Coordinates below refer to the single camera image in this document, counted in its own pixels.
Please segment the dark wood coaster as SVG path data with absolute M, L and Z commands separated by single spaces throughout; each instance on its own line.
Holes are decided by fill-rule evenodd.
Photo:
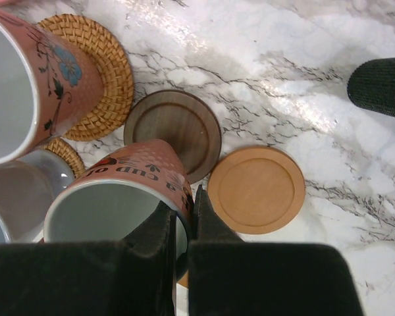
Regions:
M 200 98 L 180 90 L 151 93 L 135 104 L 124 125 L 126 145 L 166 141 L 176 152 L 190 183 L 204 179 L 221 153 L 220 124 Z

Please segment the small woven rattan coaster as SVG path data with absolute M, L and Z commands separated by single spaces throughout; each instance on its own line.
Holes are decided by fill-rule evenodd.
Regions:
M 75 178 L 78 178 L 85 172 L 84 162 L 79 154 L 62 138 L 55 138 L 43 148 L 62 158 L 72 170 Z

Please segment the pink mug back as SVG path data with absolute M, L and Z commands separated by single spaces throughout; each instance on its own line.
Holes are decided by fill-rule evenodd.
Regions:
M 176 277 L 187 271 L 194 201 L 183 164 L 159 139 L 122 147 L 61 192 L 45 216 L 45 242 L 120 240 L 164 203 L 176 212 Z

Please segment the pink mug front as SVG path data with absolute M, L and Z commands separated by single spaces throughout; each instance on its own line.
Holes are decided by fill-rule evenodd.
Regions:
M 68 132 L 103 94 L 81 49 L 0 9 L 0 164 Z

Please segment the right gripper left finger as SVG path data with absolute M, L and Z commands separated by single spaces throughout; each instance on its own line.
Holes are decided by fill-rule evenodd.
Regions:
M 176 214 L 122 240 L 0 246 L 0 315 L 174 315 Z

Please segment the light blue mug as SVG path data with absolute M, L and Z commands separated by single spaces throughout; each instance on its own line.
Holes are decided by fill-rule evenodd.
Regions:
M 32 242 L 50 205 L 74 179 L 69 165 L 45 149 L 0 165 L 0 244 Z

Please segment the pink mug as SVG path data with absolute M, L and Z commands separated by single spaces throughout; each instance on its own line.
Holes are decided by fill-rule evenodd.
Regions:
M 81 49 L 0 9 L 0 164 L 68 132 L 103 94 Z
M 176 277 L 187 271 L 194 201 L 183 164 L 159 139 L 122 147 L 61 192 L 45 216 L 45 242 L 120 240 L 164 203 L 176 212 Z

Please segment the light wood coaster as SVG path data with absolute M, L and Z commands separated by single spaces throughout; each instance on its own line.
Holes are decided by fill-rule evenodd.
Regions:
M 178 284 L 188 288 L 188 272 L 186 272 L 184 276 L 178 281 Z
M 305 179 L 285 152 L 253 145 L 228 154 L 214 168 L 207 191 L 216 214 L 232 230 L 267 234 L 300 212 Z

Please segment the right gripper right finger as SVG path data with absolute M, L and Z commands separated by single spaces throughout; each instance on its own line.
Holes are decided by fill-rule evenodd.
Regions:
M 363 315 L 352 274 L 332 246 L 245 242 L 196 192 L 188 250 L 190 315 Z

